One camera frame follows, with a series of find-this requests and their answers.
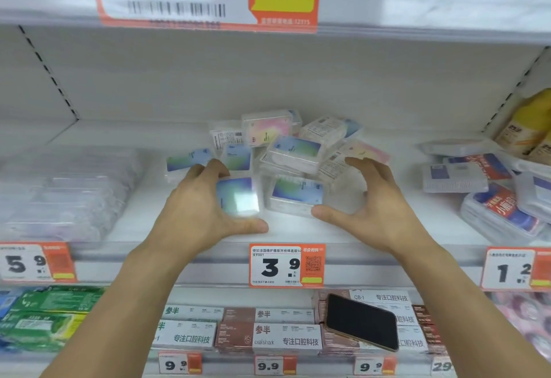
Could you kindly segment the person's left hand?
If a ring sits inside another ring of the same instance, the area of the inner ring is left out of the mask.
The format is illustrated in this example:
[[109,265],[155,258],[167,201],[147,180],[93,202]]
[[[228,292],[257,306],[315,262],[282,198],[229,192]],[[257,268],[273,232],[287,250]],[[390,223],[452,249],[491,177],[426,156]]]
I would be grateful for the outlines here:
[[170,193],[143,242],[145,248],[178,263],[188,263],[232,236],[232,220],[239,218],[221,209],[216,194],[218,180],[229,174],[218,159],[212,159],[206,166],[194,165]]

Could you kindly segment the person's right hand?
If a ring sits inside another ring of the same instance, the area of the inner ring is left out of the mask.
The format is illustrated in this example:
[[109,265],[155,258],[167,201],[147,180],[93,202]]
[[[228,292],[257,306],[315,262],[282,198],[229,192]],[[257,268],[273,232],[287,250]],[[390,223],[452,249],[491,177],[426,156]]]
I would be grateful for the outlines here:
[[406,201],[387,165],[353,157],[346,158],[346,163],[361,172],[367,193],[364,206],[347,214],[347,228],[341,229],[398,260],[437,246]]

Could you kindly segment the blue gradient floss pick case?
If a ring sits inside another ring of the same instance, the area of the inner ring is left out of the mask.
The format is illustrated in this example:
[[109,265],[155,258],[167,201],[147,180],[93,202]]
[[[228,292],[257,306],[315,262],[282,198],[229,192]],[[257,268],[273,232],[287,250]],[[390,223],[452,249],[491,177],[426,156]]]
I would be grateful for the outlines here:
[[260,214],[258,187],[252,177],[224,178],[216,184],[221,209],[233,217],[253,217]]

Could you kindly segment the person's left forearm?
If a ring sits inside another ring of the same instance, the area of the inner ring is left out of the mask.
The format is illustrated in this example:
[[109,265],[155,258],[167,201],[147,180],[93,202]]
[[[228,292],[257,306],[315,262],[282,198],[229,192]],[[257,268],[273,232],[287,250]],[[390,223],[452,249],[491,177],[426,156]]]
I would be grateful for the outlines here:
[[142,378],[164,306],[188,263],[136,247],[39,378]]

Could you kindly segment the person's right forearm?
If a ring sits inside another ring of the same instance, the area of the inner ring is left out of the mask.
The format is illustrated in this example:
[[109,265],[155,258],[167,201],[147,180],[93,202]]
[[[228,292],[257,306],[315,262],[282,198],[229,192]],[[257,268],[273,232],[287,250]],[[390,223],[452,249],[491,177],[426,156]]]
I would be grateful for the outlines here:
[[551,363],[430,236],[399,244],[393,255],[429,310],[458,378],[551,378]]

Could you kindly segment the pile of clear floss boxes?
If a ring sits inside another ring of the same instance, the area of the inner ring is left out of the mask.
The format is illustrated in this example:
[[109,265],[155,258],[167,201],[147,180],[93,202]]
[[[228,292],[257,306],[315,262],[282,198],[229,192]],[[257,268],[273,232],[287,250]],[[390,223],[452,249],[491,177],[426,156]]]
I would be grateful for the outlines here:
[[165,177],[179,183],[194,165],[217,158],[229,177],[252,177],[258,187],[260,212],[311,216],[351,172],[346,158],[389,163],[389,155],[354,136],[362,129],[354,120],[322,116],[302,124],[297,110],[243,114],[241,120],[208,124],[213,147],[169,156]]

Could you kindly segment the row of toothpaste boxes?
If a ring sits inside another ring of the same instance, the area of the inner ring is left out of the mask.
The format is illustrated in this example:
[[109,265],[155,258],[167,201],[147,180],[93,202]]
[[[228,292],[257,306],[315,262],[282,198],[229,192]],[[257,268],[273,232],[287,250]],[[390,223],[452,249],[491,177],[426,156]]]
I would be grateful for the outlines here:
[[445,348],[424,309],[403,290],[319,290],[312,309],[166,305],[154,349],[215,349],[221,353],[344,355],[390,352],[327,330],[323,324],[329,293],[393,312],[404,356],[442,354]]

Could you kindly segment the black smartphone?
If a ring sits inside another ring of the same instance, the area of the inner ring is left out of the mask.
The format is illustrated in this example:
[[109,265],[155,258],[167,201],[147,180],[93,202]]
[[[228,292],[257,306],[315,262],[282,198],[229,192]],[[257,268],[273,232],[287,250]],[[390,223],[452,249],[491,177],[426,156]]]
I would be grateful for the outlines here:
[[334,334],[398,352],[398,322],[388,310],[329,293],[323,324]]

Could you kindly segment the small orange white price label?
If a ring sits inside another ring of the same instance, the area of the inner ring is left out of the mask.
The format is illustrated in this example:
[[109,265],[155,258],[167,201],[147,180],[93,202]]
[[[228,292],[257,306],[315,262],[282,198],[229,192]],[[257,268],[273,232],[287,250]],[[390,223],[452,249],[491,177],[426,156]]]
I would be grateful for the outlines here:
[[202,353],[190,351],[159,351],[158,366],[164,375],[201,375]]
[[431,378],[457,378],[455,368],[449,356],[436,355],[432,359]]
[[255,355],[255,376],[295,376],[298,358],[296,355]]
[[393,376],[397,367],[394,356],[356,356],[353,374],[355,376]]

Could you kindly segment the pile of blue red packets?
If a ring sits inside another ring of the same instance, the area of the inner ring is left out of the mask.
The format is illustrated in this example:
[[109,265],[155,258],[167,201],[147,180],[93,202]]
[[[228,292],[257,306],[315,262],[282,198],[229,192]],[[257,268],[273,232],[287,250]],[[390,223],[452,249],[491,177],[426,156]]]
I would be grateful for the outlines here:
[[521,209],[520,175],[506,163],[499,146],[488,138],[447,138],[419,145],[441,160],[422,168],[423,191],[463,195],[461,217],[493,244],[525,246],[551,242],[551,223]]

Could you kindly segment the stack of clear plastic packs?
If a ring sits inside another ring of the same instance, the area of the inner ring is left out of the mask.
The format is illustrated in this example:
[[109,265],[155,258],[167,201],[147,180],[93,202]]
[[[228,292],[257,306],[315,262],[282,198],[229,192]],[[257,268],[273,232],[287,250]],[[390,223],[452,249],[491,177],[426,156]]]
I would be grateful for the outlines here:
[[147,152],[115,146],[46,146],[0,163],[0,241],[102,241],[147,166]]

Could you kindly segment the yellow bottle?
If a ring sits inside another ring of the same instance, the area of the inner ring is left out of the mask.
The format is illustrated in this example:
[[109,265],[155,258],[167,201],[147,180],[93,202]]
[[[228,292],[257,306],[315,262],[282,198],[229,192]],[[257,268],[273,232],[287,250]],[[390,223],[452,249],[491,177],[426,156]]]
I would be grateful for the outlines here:
[[511,117],[495,142],[506,152],[524,157],[551,130],[551,88],[543,89],[529,98]]
[[551,131],[530,152],[526,159],[530,162],[551,166]]

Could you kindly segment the stack of pink packets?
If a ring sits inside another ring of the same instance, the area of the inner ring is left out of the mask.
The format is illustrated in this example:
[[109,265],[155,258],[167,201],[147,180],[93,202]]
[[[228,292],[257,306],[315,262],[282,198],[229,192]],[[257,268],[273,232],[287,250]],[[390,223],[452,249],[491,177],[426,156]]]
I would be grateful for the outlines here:
[[507,320],[551,363],[551,292],[485,292]]

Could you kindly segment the stack of green packets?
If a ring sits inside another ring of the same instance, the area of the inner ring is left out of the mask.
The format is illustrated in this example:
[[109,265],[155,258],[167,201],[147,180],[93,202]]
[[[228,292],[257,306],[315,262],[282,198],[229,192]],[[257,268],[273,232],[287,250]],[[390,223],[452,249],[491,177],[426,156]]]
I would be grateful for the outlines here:
[[60,351],[106,290],[84,285],[25,290],[0,320],[0,347]]

